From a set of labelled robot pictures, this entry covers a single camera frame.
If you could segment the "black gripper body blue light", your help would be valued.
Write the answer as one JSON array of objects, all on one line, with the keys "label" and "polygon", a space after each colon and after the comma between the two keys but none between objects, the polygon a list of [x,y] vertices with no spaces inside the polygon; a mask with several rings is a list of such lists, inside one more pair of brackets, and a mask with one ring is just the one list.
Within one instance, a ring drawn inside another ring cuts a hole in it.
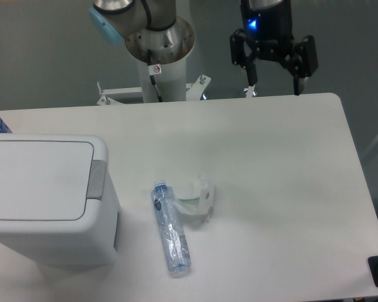
[{"label": "black gripper body blue light", "polygon": [[241,1],[247,60],[288,62],[294,54],[290,1]]}]

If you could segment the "silver robot arm blue cap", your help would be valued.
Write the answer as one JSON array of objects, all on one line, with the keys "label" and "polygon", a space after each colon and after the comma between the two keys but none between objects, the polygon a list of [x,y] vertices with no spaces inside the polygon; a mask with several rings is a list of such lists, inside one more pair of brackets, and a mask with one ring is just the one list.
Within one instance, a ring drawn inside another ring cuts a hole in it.
[{"label": "silver robot arm blue cap", "polygon": [[[276,62],[292,74],[298,96],[319,66],[314,37],[295,40],[290,1],[241,1],[239,6],[243,27],[230,36],[232,63],[246,71],[253,87],[258,82],[254,61]],[[143,29],[167,31],[178,22],[175,1],[94,1],[89,13],[108,36],[120,38]]]}]

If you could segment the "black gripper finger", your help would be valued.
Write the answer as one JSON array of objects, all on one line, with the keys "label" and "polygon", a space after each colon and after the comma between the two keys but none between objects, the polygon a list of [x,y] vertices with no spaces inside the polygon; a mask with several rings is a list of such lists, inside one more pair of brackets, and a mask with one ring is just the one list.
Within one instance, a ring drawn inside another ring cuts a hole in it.
[{"label": "black gripper finger", "polygon": [[299,96],[304,91],[306,80],[319,67],[314,37],[307,35],[301,40],[292,40],[284,56],[282,67],[292,75],[294,94]]},{"label": "black gripper finger", "polygon": [[255,58],[252,55],[247,56],[245,52],[246,35],[243,29],[237,29],[229,37],[231,61],[234,65],[240,66],[246,71],[248,88],[246,97],[253,98],[256,96],[255,86],[258,82]]}]

